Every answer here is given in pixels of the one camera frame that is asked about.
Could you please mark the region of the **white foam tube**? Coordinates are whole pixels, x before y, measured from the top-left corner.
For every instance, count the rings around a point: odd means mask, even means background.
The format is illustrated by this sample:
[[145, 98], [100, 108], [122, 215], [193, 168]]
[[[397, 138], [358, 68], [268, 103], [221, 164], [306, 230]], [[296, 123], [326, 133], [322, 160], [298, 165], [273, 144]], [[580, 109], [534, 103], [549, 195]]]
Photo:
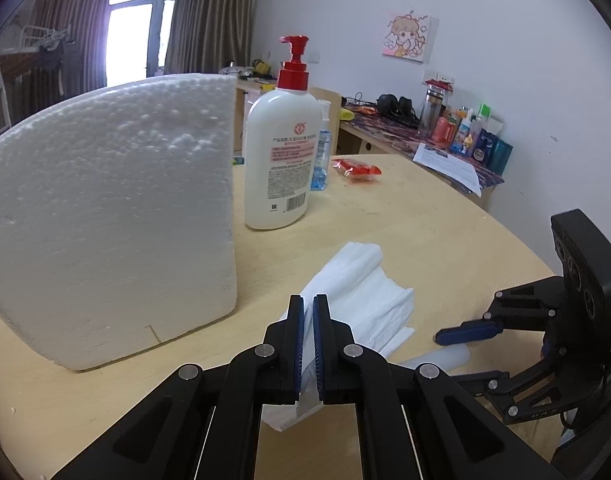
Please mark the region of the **white foam tube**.
[[416, 370], [421, 364], [429, 363], [440, 367], [444, 372], [451, 372], [465, 366], [470, 360], [471, 352], [465, 344], [452, 344], [406, 360], [401, 365]]

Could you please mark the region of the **white tissue stack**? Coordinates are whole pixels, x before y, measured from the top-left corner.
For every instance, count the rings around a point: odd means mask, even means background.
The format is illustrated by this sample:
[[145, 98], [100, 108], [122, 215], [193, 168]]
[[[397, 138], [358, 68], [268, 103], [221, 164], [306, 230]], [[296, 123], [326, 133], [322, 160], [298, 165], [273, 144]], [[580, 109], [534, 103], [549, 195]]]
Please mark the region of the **white tissue stack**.
[[414, 311], [414, 291], [387, 277], [381, 267], [383, 250], [377, 244], [348, 242], [307, 283], [304, 302], [304, 337], [301, 392], [294, 405], [266, 405], [262, 420], [284, 431], [319, 411], [316, 382], [313, 301], [328, 299], [330, 316], [351, 327], [354, 340], [387, 358], [412, 337], [406, 325]]

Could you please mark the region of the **white paper sheet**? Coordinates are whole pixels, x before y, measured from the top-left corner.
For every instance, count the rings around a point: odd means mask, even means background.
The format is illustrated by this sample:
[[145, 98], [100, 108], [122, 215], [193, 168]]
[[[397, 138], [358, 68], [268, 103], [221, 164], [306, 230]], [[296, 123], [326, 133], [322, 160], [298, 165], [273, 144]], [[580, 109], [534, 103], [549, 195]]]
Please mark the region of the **white paper sheet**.
[[413, 162], [417, 165], [424, 166], [444, 177], [448, 177], [462, 186], [465, 186], [471, 193], [476, 196], [481, 196], [481, 184], [475, 168], [469, 162], [459, 159], [453, 155], [437, 150], [428, 146], [426, 143], [420, 143], [414, 154]]

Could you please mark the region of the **clear blue spray bottle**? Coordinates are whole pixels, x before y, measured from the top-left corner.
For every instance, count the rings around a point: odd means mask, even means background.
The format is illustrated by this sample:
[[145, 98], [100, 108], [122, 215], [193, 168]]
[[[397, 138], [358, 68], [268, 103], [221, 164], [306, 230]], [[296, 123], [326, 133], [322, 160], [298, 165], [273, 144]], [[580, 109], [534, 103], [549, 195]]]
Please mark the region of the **clear blue spray bottle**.
[[330, 161], [331, 131], [329, 125], [330, 102], [319, 100], [322, 110], [322, 127], [319, 131], [319, 144], [314, 160], [314, 170], [311, 182], [312, 191], [324, 191], [328, 180], [328, 167]]

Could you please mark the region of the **red snack packet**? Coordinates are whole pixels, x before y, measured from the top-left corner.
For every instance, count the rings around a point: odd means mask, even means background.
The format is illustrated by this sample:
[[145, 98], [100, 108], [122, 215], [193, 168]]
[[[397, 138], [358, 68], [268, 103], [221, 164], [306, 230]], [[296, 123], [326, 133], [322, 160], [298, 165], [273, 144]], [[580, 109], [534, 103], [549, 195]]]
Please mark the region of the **red snack packet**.
[[333, 168], [345, 179], [353, 181], [372, 181], [383, 174], [379, 167], [351, 157], [334, 159]]

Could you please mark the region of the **white lotion pump bottle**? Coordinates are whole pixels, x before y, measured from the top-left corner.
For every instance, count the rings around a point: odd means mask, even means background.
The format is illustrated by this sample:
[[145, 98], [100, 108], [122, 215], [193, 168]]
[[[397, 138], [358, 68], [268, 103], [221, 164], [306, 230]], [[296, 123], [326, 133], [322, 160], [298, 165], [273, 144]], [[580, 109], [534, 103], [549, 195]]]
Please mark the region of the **white lotion pump bottle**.
[[244, 125], [244, 223], [270, 231], [304, 216], [314, 170], [322, 110], [309, 90], [303, 55], [309, 38], [280, 38], [290, 46], [276, 86], [250, 108]]

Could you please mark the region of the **white styrofoam box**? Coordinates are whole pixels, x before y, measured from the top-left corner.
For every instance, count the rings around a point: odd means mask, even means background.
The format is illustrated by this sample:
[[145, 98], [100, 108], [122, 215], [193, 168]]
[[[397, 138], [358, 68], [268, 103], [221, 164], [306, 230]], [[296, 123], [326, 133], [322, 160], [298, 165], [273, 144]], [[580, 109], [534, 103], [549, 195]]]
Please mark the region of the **white styrofoam box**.
[[231, 76], [87, 92], [0, 136], [0, 318], [89, 370], [237, 301]]

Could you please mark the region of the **wooden smiley face chair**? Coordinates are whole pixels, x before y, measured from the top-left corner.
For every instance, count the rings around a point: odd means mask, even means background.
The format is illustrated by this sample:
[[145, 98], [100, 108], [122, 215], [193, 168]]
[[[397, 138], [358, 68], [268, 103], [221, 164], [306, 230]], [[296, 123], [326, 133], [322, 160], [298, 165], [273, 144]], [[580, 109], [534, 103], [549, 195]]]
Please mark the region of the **wooden smiley face chair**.
[[341, 108], [341, 96], [338, 92], [310, 86], [307, 90], [315, 99], [328, 101], [330, 103], [328, 112], [328, 129], [331, 134], [330, 155], [334, 156], [337, 151], [337, 141], [339, 134], [339, 113]]

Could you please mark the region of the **brown curtain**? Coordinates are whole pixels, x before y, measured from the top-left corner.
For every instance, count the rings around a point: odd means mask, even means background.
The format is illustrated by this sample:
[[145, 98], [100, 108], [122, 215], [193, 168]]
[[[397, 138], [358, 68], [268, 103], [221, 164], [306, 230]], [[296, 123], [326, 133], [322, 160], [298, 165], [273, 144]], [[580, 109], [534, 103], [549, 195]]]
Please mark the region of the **brown curtain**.
[[176, 0], [164, 72], [216, 74], [250, 61], [253, 0]]

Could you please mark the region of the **metal bunk bed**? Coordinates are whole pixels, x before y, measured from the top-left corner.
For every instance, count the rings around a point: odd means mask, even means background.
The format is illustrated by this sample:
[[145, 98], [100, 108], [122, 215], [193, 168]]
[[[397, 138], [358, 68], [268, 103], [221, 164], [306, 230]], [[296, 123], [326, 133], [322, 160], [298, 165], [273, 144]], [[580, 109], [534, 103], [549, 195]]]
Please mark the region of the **metal bunk bed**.
[[53, 29], [24, 25], [14, 47], [0, 49], [0, 135], [9, 130], [12, 121], [10, 96], [12, 83], [36, 68], [56, 74], [58, 97], [64, 97], [64, 46], [70, 39], [68, 26]]

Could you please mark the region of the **anime girl wall picture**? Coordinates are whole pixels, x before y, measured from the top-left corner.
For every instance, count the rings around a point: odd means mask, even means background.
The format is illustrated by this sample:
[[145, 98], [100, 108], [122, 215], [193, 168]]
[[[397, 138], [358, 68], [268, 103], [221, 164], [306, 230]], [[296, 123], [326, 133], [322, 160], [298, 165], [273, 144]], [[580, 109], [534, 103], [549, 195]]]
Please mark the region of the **anime girl wall picture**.
[[433, 18], [416, 11], [393, 13], [383, 37], [383, 55], [424, 63], [430, 54]]

